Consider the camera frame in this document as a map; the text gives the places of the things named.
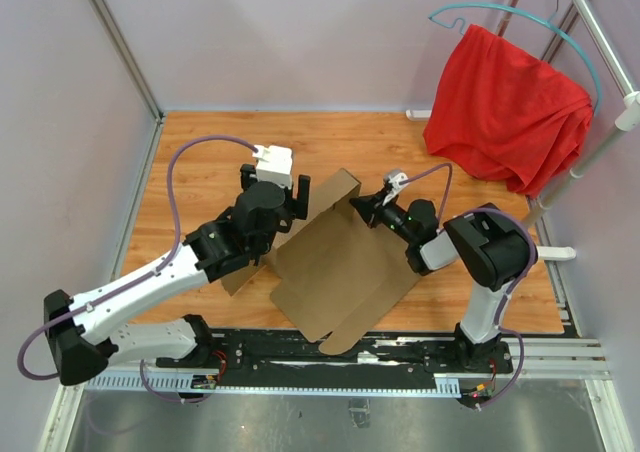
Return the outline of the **brown cardboard box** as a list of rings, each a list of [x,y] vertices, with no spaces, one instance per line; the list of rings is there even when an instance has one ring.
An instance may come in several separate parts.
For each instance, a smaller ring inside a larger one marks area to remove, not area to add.
[[[313,186],[306,220],[277,235],[258,265],[221,280],[234,295],[269,267],[280,279],[271,302],[328,356],[352,349],[420,280],[404,242],[368,228],[351,206],[360,188],[349,171],[337,170]]]

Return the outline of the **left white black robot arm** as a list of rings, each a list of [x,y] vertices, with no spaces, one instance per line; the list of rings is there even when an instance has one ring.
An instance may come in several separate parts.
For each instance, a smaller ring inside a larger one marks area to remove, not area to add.
[[[280,233],[308,215],[311,179],[261,164],[240,168],[241,193],[217,218],[180,235],[158,259],[106,285],[69,295],[61,289],[43,301],[44,335],[64,386],[85,383],[108,367],[162,359],[200,368],[214,355],[199,315],[152,326],[132,318],[184,292],[259,264]]]

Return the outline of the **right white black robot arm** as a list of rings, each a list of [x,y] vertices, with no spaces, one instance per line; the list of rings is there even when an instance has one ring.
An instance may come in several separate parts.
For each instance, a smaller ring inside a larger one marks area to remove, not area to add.
[[[382,192],[349,202],[368,227],[383,225],[406,243],[413,272],[426,276],[462,261],[472,292],[448,355],[463,371],[486,370],[501,352],[501,324],[513,289],[538,259],[528,233],[492,203],[441,224],[434,203],[425,199],[407,209],[395,199],[385,202]]]

